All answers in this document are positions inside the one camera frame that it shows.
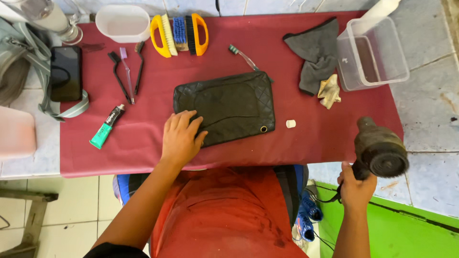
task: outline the black leather bag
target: black leather bag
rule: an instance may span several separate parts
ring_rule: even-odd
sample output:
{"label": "black leather bag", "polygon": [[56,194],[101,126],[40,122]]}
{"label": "black leather bag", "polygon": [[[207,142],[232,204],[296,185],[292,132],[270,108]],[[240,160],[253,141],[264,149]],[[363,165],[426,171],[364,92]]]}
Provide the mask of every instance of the black leather bag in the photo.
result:
{"label": "black leather bag", "polygon": [[265,72],[182,84],[174,91],[175,113],[197,110],[208,131],[203,147],[274,131],[271,82]]}

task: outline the smartphone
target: smartphone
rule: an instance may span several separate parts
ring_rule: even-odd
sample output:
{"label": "smartphone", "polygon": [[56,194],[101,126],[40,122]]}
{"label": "smartphone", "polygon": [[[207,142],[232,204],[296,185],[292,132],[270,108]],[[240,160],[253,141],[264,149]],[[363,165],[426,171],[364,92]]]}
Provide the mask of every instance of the smartphone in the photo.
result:
{"label": "smartphone", "polygon": [[81,48],[61,46],[51,48],[51,100],[78,101],[83,96],[81,84]]}

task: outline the yellow brush handle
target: yellow brush handle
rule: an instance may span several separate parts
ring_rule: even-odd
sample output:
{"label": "yellow brush handle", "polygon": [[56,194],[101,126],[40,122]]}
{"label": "yellow brush handle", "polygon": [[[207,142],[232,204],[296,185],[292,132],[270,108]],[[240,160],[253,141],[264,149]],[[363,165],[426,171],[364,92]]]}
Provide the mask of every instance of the yellow brush handle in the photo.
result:
{"label": "yellow brush handle", "polygon": [[[204,19],[197,13],[193,13],[191,18],[193,19],[193,31],[195,32],[196,55],[202,56],[202,54],[206,52],[207,46],[209,45],[209,32],[207,31],[207,25],[204,22]],[[199,44],[198,25],[203,26],[204,30],[206,31],[206,42],[204,42],[202,45]]]}
{"label": "yellow brush handle", "polygon": [[[158,47],[155,41],[155,30],[159,29],[159,35],[161,36],[162,47]],[[168,48],[168,43],[166,41],[166,36],[164,35],[164,28],[162,27],[161,16],[156,15],[151,20],[150,24],[150,35],[151,41],[153,42],[153,46],[155,47],[156,51],[163,57],[171,57],[171,52]]]}

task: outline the table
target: table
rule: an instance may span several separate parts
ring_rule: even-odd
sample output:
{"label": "table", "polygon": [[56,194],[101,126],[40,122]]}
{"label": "table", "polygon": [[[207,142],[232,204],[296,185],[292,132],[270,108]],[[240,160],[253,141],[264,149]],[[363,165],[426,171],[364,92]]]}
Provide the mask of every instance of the table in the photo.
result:
{"label": "table", "polygon": [[[342,103],[327,110],[316,97],[299,91],[299,74],[304,61],[282,41],[286,33],[313,28],[334,16],[341,32],[347,21],[363,13],[205,18],[209,48],[203,56],[181,52],[178,56],[164,58],[147,41],[142,51],[145,66],[136,104],[127,106],[126,113],[101,150],[93,147],[89,140],[110,111],[125,102],[107,53],[118,52],[119,47],[127,48],[133,80],[140,59],[134,53],[135,44],[115,43],[100,34],[95,24],[81,24],[85,34],[81,43],[83,84],[91,106],[82,115],[61,124],[61,175],[150,172],[161,156],[162,127],[173,112],[175,86],[251,71],[242,57],[227,50],[230,44],[275,80],[272,89],[276,130],[204,148],[185,169],[351,161],[355,159],[353,139],[358,132],[355,123],[361,116],[373,117],[377,125],[387,126],[403,138],[402,125],[387,85],[355,92],[341,91]],[[103,49],[94,51],[95,46]],[[124,68],[120,66],[118,74],[126,82]],[[61,111],[69,107],[62,103]],[[287,129],[285,122],[290,119],[296,120],[297,126]]]}

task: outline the gray bag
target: gray bag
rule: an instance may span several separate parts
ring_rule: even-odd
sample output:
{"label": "gray bag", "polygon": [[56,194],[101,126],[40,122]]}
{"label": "gray bag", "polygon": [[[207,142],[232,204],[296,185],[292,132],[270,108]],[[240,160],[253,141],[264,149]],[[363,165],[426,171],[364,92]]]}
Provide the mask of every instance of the gray bag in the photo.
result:
{"label": "gray bag", "polygon": [[57,121],[65,122],[63,118],[73,118],[86,111],[89,99],[85,90],[83,99],[65,112],[57,114],[51,109],[50,58],[51,52],[48,47],[27,29],[25,22],[10,25],[0,18],[0,105],[9,105],[19,96],[30,63],[35,68],[45,93],[41,104],[38,105],[41,112]]}

